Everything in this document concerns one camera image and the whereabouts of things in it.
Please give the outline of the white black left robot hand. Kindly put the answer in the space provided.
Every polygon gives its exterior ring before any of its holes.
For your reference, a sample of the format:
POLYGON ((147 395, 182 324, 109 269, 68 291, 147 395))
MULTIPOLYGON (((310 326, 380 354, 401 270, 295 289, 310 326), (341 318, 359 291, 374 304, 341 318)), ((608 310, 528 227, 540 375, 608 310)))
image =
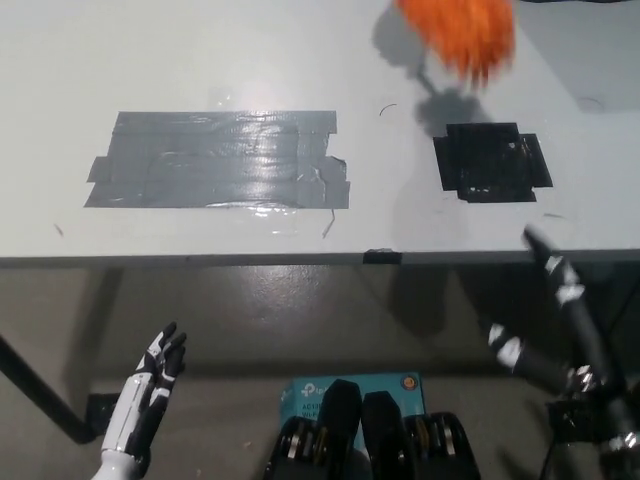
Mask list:
POLYGON ((169 323, 152 340, 121 390, 102 448, 138 464, 150 460, 151 444, 178 376, 184 371, 185 333, 169 323))

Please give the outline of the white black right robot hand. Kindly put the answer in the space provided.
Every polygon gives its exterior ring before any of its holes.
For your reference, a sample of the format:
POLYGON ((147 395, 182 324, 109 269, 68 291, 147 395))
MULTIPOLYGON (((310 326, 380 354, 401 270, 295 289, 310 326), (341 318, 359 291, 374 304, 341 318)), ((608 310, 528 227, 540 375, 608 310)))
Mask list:
POLYGON ((547 411, 558 441, 591 443, 603 456, 637 452, 639 408, 604 328, 588 308, 586 286, 571 262, 532 227, 525 228, 523 238, 543 272, 560 318, 573 335, 582 362, 577 366, 557 364, 495 322, 488 329, 490 349, 510 373, 557 397, 547 411))

